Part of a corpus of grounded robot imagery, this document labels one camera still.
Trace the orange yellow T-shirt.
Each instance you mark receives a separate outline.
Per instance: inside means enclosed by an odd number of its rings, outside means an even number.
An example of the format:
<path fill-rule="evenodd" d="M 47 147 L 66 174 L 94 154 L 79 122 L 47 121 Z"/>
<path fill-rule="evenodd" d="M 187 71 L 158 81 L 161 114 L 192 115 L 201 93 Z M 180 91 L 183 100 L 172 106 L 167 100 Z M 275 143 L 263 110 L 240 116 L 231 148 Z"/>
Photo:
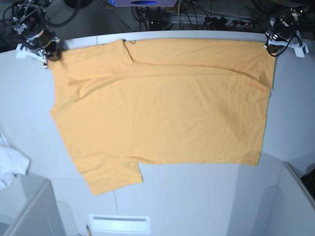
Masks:
<path fill-rule="evenodd" d="M 260 42 L 149 39 L 50 62 L 51 116 L 91 193 L 143 180 L 142 164 L 258 164 L 275 59 Z"/>

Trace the white crumpled cloth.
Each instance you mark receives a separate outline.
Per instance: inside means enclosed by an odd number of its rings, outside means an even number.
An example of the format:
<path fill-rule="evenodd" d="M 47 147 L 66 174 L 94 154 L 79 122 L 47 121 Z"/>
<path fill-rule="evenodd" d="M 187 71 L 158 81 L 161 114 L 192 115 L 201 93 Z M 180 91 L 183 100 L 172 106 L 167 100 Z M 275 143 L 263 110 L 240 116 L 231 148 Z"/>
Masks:
<path fill-rule="evenodd" d="M 8 147 L 0 147 L 0 188 L 11 187 L 16 175 L 26 175 L 30 159 L 18 150 Z"/>

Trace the black keyboard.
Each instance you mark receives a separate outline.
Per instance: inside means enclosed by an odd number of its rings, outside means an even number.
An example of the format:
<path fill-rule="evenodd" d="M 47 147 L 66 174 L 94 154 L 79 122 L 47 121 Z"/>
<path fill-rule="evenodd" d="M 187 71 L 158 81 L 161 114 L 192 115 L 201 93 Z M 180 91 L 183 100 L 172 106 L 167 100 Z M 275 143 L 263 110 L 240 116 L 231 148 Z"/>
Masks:
<path fill-rule="evenodd" d="M 302 176 L 301 181 L 307 188 L 312 198 L 315 199 L 315 169 L 313 169 L 310 173 Z"/>

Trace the grey plastic bin left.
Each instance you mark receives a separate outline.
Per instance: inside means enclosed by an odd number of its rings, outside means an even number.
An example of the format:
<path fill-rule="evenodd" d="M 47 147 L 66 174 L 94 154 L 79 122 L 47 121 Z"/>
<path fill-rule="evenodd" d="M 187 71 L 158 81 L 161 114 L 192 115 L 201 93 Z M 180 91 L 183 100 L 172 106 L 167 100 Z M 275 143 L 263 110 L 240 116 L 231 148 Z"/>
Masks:
<path fill-rule="evenodd" d="M 66 235 L 52 184 L 38 175 L 17 176 L 0 191 L 2 236 Z"/>

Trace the grey plastic bin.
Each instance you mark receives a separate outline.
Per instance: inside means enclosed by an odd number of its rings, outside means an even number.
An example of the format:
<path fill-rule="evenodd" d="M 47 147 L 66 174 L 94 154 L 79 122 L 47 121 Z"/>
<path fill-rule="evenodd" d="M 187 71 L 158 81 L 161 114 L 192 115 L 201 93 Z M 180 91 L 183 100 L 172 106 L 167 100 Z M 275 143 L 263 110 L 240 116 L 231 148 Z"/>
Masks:
<path fill-rule="evenodd" d="M 2 236 L 66 235 L 52 184 L 38 175 L 17 176 L 0 191 Z"/>
<path fill-rule="evenodd" d="M 260 209 L 260 236 L 313 236 L 315 201 L 288 163 L 278 184 L 267 188 Z"/>

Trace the grey plastic bin right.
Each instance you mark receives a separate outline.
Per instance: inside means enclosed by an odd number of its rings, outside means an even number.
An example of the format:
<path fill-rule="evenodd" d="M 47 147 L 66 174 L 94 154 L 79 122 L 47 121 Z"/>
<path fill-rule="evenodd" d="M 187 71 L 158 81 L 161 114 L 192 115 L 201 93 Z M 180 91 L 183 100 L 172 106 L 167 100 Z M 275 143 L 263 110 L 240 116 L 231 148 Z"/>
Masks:
<path fill-rule="evenodd" d="M 288 163 L 278 184 L 267 188 L 260 209 L 260 236 L 313 236 L 315 201 Z"/>

